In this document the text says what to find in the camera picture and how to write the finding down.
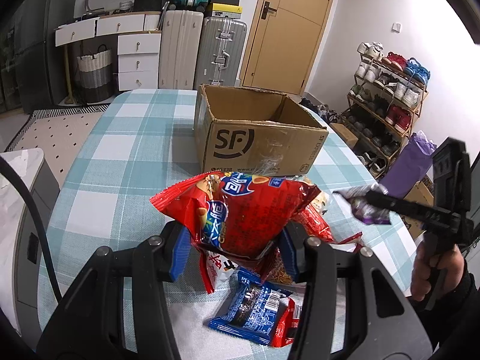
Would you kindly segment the person's right hand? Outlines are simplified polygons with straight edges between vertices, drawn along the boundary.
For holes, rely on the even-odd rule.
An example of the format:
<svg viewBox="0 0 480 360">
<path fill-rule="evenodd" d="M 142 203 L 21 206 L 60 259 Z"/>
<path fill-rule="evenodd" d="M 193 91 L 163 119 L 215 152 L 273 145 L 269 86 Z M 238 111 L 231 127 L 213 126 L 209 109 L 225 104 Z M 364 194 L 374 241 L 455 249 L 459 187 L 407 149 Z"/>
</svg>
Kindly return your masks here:
<svg viewBox="0 0 480 360">
<path fill-rule="evenodd" d="M 425 242 L 422 241 L 416 250 L 416 258 L 412 270 L 411 298 L 421 302 L 431 291 L 429 279 L 434 270 L 445 271 L 446 275 L 441 287 L 442 293 L 454 290 L 463 277 L 465 260 L 457 244 L 445 253 L 428 257 Z"/>
</svg>

